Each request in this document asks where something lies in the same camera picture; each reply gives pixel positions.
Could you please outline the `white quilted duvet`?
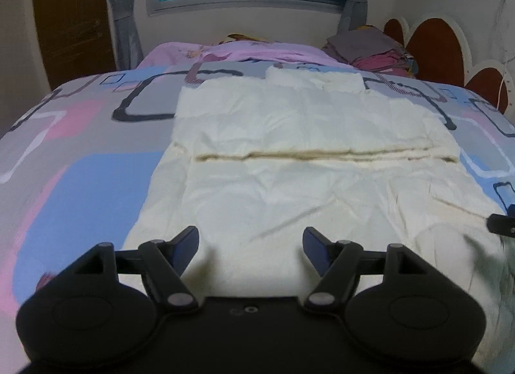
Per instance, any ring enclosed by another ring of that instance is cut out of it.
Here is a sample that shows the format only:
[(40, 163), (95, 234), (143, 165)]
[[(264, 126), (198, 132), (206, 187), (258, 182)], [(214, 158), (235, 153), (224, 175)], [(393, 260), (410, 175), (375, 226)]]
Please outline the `white quilted duvet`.
[(361, 75), (271, 67), (181, 90), (171, 141), (124, 243), (201, 235), (186, 271), (195, 295), (307, 295), (301, 247), (313, 227), (365, 249), (401, 243), (473, 296), (486, 315), (474, 362), (514, 368), (514, 242), (428, 108)]

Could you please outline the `folded clothes pile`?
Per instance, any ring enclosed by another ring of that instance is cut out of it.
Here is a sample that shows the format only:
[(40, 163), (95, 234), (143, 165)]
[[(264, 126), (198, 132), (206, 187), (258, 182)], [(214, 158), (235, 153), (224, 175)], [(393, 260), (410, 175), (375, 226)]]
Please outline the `folded clothes pile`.
[(360, 70), (406, 78), (418, 73), (415, 58), (404, 46), (374, 26), (339, 32), (326, 40), (322, 51)]

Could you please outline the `patterned grey blue bedsheet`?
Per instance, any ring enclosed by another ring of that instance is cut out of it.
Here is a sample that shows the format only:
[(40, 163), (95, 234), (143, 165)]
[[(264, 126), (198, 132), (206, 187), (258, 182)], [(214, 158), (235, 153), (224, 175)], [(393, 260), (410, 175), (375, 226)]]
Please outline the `patterned grey blue bedsheet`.
[(173, 128), (180, 90), (225, 76), (262, 77), (265, 61), (150, 66), (75, 79), (1, 140), (1, 370), (27, 363), (15, 318), (45, 274), (90, 247), (121, 247)]

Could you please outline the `red white heart headboard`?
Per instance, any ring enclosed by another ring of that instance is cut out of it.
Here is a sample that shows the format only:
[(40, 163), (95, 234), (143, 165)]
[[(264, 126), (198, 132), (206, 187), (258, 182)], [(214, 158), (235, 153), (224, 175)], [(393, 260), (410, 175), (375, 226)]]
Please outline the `red white heart headboard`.
[(410, 26), (392, 17), (383, 33), (417, 62), (418, 79), (471, 90), (505, 117), (514, 115), (514, 76), (495, 59), (475, 64), (462, 28), (450, 17), (429, 15)]

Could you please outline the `pink blanket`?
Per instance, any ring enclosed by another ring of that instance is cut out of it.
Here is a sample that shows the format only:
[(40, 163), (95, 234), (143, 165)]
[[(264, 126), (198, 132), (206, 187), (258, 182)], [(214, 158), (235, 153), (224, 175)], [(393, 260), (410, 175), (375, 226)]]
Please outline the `pink blanket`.
[(304, 44), (269, 43), (261, 41), (232, 41), (204, 45), (169, 42), (156, 46), (142, 59), (137, 69), (151, 66), (194, 65), (205, 62), (271, 61), (286, 64), (312, 64), (342, 67), (321, 49)]

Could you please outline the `yellow cloth behind blanket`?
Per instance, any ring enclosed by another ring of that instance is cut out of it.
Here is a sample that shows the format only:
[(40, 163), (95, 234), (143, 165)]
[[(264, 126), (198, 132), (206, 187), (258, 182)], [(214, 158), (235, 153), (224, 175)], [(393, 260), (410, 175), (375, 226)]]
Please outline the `yellow cloth behind blanket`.
[(219, 44), (229, 44), (235, 42), (252, 42), (252, 43), (269, 43), (269, 40), (265, 38), (255, 38), (241, 33), (228, 34)]

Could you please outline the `brown wooden door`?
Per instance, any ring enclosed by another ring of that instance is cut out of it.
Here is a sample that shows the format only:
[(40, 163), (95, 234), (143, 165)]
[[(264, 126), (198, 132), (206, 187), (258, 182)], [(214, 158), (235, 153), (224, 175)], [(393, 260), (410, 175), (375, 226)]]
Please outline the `brown wooden door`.
[(32, 0), (51, 89), (116, 69), (107, 0)]

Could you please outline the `grey left curtain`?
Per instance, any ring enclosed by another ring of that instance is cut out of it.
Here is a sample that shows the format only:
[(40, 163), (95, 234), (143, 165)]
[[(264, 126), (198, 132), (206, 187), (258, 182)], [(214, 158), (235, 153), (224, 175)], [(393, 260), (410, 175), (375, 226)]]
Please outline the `grey left curtain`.
[(135, 0), (108, 0), (114, 22), (115, 62), (119, 70), (136, 68), (143, 59), (135, 23)]

